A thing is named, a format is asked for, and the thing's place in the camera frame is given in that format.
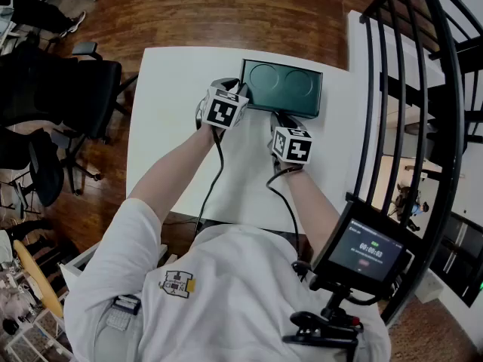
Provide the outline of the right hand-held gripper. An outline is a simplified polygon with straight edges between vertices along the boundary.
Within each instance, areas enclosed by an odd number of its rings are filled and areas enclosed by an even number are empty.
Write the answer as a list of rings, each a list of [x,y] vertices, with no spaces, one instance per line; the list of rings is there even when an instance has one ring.
[[[310,162],[313,137],[295,117],[273,112],[270,116],[270,133],[268,148],[275,172],[281,170],[282,163],[303,167]]]

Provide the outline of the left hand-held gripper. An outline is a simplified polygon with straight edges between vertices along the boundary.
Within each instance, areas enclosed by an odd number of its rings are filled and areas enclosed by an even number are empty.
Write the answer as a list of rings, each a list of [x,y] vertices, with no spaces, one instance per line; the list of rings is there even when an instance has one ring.
[[[221,78],[211,82],[205,97],[195,111],[195,126],[203,124],[231,130],[245,115],[248,107],[248,85],[239,78]]]

